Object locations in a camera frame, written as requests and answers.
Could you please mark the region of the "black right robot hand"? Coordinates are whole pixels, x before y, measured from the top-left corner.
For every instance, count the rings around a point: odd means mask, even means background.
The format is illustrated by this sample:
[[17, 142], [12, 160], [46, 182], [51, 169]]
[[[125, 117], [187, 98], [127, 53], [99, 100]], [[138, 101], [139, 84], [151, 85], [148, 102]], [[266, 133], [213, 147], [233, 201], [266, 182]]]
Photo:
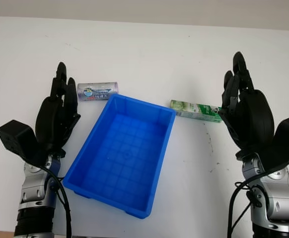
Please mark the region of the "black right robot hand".
[[274, 136], [274, 120], [265, 95], [254, 88], [241, 52], [233, 56], [233, 70], [224, 76], [219, 116], [240, 149], [254, 153], [268, 146]]

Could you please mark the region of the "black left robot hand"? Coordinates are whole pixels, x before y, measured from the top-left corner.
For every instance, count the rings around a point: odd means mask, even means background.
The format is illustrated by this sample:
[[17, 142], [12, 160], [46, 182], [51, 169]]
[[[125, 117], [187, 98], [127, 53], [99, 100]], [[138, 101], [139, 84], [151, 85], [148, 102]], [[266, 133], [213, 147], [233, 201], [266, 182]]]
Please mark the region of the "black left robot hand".
[[60, 158], [66, 155], [63, 147], [80, 119], [77, 106], [75, 80], [67, 78], [66, 65], [60, 62], [50, 96], [43, 100], [35, 124], [37, 141], [48, 154]]

